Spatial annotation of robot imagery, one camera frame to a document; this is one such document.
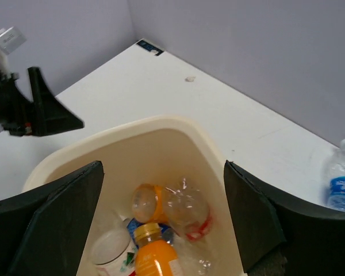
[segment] recycling bin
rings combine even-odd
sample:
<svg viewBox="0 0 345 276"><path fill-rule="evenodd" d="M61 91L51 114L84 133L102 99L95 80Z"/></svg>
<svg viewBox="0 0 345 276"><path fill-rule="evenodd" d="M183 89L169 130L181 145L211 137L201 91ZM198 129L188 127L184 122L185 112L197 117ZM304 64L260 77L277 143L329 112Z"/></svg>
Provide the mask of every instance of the recycling bin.
<svg viewBox="0 0 345 276"><path fill-rule="evenodd" d="M213 275L246 275L225 195L225 158L196 123L180 117L153 117L92 135L45 158L33 170L23 191L95 160L102 162L105 173L96 213L114 210L122 217L132 217L132 192L141 183L167 186L182 176L194 179L214 219L210 237L218 259ZM96 236L91 226L78 276L97 275L89 261Z"/></svg>

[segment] clear plastic bottle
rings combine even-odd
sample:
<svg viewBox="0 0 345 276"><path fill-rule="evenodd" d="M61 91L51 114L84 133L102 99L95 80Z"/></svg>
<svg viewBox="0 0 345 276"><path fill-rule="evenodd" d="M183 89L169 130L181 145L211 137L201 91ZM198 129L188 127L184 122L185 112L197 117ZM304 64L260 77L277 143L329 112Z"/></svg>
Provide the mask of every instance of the clear plastic bottle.
<svg viewBox="0 0 345 276"><path fill-rule="evenodd" d="M209 275L216 258L209 238L213 217L202 193L191 180L182 178L176 187L164 190L163 208L170 226L182 238L174 245L178 253L189 256L198 275Z"/></svg>
<svg viewBox="0 0 345 276"><path fill-rule="evenodd" d="M161 186L142 184L133 193L132 212L140 223L166 223L162 208Z"/></svg>
<svg viewBox="0 0 345 276"><path fill-rule="evenodd" d="M345 211L345 139L326 163L324 175L330 188L328 206Z"/></svg>

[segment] white table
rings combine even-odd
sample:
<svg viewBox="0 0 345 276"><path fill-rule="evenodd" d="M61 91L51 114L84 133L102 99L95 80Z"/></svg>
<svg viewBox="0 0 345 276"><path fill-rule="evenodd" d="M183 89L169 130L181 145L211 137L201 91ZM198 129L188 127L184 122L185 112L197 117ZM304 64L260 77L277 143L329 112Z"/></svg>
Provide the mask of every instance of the white table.
<svg viewBox="0 0 345 276"><path fill-rule="evenodd" d="M167 52L154 56L133 45L58 99L86 127L42 138L0 133L0 200L20 193L36 165L59 148L127 122L176 114L201 124L228 160L324 205L320 174L330 143Z"/></svg>

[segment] blue label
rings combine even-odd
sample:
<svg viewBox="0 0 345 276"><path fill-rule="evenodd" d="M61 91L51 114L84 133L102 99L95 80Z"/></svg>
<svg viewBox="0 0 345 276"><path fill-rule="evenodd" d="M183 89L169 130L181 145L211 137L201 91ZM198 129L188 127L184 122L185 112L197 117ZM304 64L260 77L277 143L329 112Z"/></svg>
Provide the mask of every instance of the blue label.
<svg viewBox="0 0 345 276"><path fill-rule="evenodd" d="M331 196L345 196L345 177L337 177L331 180Z"/></svg>
<svg viewBox="0 0 345 276"><path fill-rule="evenodd" d="M130 236L132 237L133 239L133 242L135 243L135 245L137 246L138 248L138 245L136 244L136 241L134 239L134 231L135 229L137 229L139 226L142 226L144 223L140 223L139 221L137 221L135 218L133 218L129 223L128 225L126 226L126 228L128 229L128 232L130 234ZM166 224L162 224L162 223L159 223L160 225L160 229L161 229L161 233L164 234L164 232L166 230L168 230L170 227Z"/></svg>

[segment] small stain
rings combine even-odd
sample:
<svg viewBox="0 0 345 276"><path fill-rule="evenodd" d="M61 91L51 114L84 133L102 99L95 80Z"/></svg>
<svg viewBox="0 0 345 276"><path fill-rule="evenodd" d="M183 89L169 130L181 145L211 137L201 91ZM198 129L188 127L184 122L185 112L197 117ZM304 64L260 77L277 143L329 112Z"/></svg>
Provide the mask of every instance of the small stain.
<svg viewBox="0 0 345 276"><path fill-rule="evenodd" d="M185 78L185 81L186 81L186 82L194 82L195 79L196 79L196 78L195 78L194 76L187 76L187 77Z"/></svg>

